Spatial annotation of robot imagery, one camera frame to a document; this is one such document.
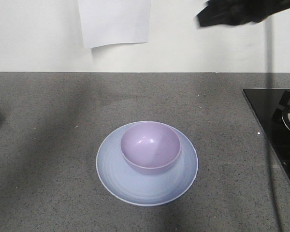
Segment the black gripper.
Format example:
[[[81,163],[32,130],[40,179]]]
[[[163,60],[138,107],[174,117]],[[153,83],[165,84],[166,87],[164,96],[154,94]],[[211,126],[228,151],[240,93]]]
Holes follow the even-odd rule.
[[[290,0],[209,0],[206,4],[196,15],[200,27],[259,23],[290,9]]]

